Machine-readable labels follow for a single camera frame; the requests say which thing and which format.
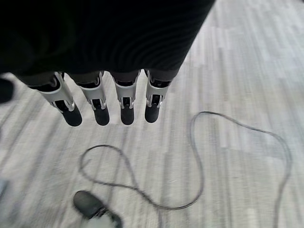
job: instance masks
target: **black cable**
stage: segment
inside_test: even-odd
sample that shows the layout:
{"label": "black cable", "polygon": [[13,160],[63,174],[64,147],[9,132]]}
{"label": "black cable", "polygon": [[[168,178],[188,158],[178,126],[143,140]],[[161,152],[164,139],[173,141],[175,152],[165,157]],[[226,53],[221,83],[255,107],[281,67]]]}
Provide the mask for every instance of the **black cable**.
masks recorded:
{"label": "black cable", "polygon": [[[280,204],[281,204],[281,201],[282,201],[282,196],[283,196],[283,192],[284,192],[285,186],[287,184],[288,179],[291,176],[291,169],[292,169],[292,162],[293,162],[291,151],[290,151],[287,143],[285,142],[285,140],[281,136],[279,136],[279,135],[277,135],[275,133],[272,133],[272,132],[260,130],[260,129],[257,129],[255,127],[251,127],[251,126],[248,126],[246,124],[240,123],[239,121],[237,121],[237,120],[235,120],[235,119],[233,119],[231,117],[228,117],[228,116],[226,116],[224,114],[204,111],[204,112],[197,113],[192,118],[192,120],[191,120],[188,136],[189,136],[190,144],[191,144],[191,147],[192,147],[192,152],[193,152],[196,164],[197,164],[198,169],[199,169],[199,174],[200,174],[200,184],[199,185],[200,185],[200,187],[199,187],[199,191],[196,194],[196,196],[189,203],[187,203],[185,205],[182,205],[182,206],[179,206],[179,207],[170,207],[170,206],[167,206],[167,205],[158,204],[155,201],[153,201],[153,199],[151,199],[151,197],[149,197],[143,190],[139,189],[138,183],[137,183],[136,178],[135,178],[135,174],[133,172],[133,169],[131,167],[131,164],[130,164],[130,161],[129,161],[128,157],[124,154],[124,152],[121,149],[119,149],[119,148],[117,148],[115,146],[112,146],[112,145],[101,144],[101,145],[96,145],[96,146],[93,146],[93,147],[87,149],[81,155],[81,157],[80,157],[80,160],[79,160],[79,172],[86,179],[90,180],[93,183],[97,183],[97,184],[101,184],[101,185],[107,185],[107,186],[111,186],[111,187],[127,188],[127,189],[131,189],[131,190],[136,191],[138,194],[140,194],[143,197],[144,200],[146,200],[148,203],[152,204],[157,209],[157,212],[159,213],[159,227],[162,227],[162,220],[161,220],[161,215],[160,215],[160,211],[159,211],[160,209],[163,209],[163,210],[180,210],[180,209],[185,209],[187,207],[190,207],[191,205],[193,205],[199,199],[199,197],[202,195],[202,193],[204,191],[204,172],[203,172],[204,170],[203,170],[203,164],[202,164],[202,161],[200,159],[199,152],[198,152],[198,149],[197,149],[196,143],[195,143],[195,137],[194,137],[195,122],[196,122],[197,118],[200,115],[203,115],[203,114],[218,115],[218,116],[221,116],[221,117],[223,117],[223,118],[225,118],[225,119],[227,119],[227,120],[229,120],[229,121],[231,121],[231,122],[233,122],[233,123],[235,123],[235,124],[237,124],[239,126],[248,128],[248,129],[253,130],[253,131],[269,134],[269,135],[273,136],[276,140],[278,140],[278,142],[283,147],[283,149],[285,151],[285,154],[286,154],[285,174],[284,174],[284,177],[281,180],[279,188],[278,188],[278,195],[277,195],[277,198],[276,198],[276,201],[275,201],[275,205],[274,205],[274,218],[273,218],[273,228],[278,228]],[[124,163],[126,164],[127,169],[128,169],[128,171],[129,171],[129,173],[131,175],[133,186],[131,186],[131,185],[125,185],[125,184],[105,182],[105,181],[101,181],[101,180],[96,180],[95,178],[90,177],[84,171],[84,167],[87,165],[87,163],[86,164],[84,163],[85,156],[88,154],[88,152],[90,150],[92,150],[94,148],[97,148],[97,147],[111,148],[111,149],[113,149],[113,150],[115,150],[115,151],[117,151],[119,153],[119,155],[123,158]]]}

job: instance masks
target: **robotic hand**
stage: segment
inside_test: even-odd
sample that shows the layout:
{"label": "robotic hand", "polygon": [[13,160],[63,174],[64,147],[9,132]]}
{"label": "robotic hand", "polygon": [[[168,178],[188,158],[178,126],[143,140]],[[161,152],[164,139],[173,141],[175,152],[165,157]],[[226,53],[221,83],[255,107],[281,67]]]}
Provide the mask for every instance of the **robotic hand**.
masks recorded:
{"label": "robotic hand", "polygon": [[[136,82],[140,71],[139,69],[129,73],[110,72],[115,83],[117,100],[121,108],[121,120],[125,125],[130,125],[134,121]],[[146,90],[147,105],[145,110],[147,122],[154,123],[157,120],[161,103],[164,101],[170,83],[177,72],[178,70],[160,71],[145,69],[148,77]],[[104,71],[88,74],[67,74],[81,88],[94,111],[96,122],[102,126],[107,125],[110,117],[102,80]],[[42,94],[63,115],[70,126],[78,126],[82,122],[81,114],[74,102],[73,95],[64,81],[65,75],[63,72],[47,72],[31,77],[20,75],[17,77],[29,88],[36,89]],[[38,85],[35,84],[35,79],[37,78],[39,78],[40,82]]]}
{"label": "robotic hand", "polygon": [[[0,20],[0,74],[11,72],[37,90],[70,126],[82,117],[65,76],[81,88],[99,125],[109,123],[104,71],[113,77],[123,124],[134,121],[136,82],[147,80],[145,119],[157,120],[160,106],[215,0],[60,0],[6,2]],[[0,102],[11,99],[12,84],[0,79]],[[89,192],[78,192],[74,206],[87,219],[118,216]]]}

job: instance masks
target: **floor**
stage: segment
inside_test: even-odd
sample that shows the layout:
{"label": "floor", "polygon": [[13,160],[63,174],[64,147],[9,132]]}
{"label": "floor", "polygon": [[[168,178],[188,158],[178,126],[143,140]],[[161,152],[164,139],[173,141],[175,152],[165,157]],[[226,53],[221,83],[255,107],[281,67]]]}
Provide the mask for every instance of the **floor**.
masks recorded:
{"label": "floor", "polygon": [[[125,228],[156,228],[154,208],[130,190],[104,187],[78,173],[84,150],[107,143],[130,159],[139,186],[156,202],[179,206],[199,188],[187,128],[203,110],[275,132],[292,152],[277,228],[304,227],[304,3],[301,0],[218,0],[173,81],[159,120],[144,120],[145,85],[138,80],[136,119],[120,122],[114,84],[105,76],[110,124],[95,123],[79,88],[67,80],[83,116],[69,127],[36,92],[15,81],[12,102],[0,107],[1,228],[78,228],[73,194],[91,190]],[[274,228],[274,204],[286,154],[271,136],[219,117],[195,127],[205,189],[193,206],[161,213],[166,228]],[[86,170],[96,178],[131,183],[118,154],[96,149]]]}

